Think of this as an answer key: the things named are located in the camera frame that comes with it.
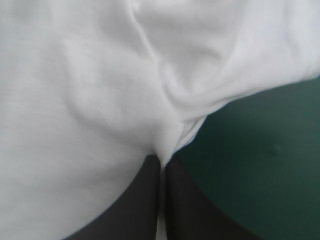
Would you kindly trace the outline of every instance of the white cloth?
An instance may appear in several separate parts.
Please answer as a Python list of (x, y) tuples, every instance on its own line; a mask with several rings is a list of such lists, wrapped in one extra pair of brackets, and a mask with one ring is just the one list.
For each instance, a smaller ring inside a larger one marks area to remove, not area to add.
[(319, 41), (318, 0), (0, 0), (0, 239), (77, 231)]

